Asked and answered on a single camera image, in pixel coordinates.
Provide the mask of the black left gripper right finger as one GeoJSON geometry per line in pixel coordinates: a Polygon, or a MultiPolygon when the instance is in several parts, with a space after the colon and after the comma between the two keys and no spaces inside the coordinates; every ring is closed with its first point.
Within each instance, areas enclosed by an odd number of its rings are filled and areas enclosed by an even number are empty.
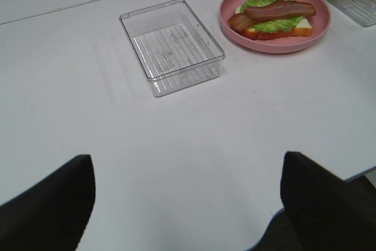
{"type": "Polygon", "coordinates": [[[375,250],[375,195],[286,152],[280,196],[303,250],[375,250]]]}

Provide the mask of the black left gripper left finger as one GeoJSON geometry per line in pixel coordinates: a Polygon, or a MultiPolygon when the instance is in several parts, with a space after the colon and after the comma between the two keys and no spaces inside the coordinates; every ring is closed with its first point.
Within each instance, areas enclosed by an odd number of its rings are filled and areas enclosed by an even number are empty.
{"type": "Polygon", "coordinates": [[[90,155],[78,155],[1,205],[1,250],[76,250],[96,198],[90,155]]]}

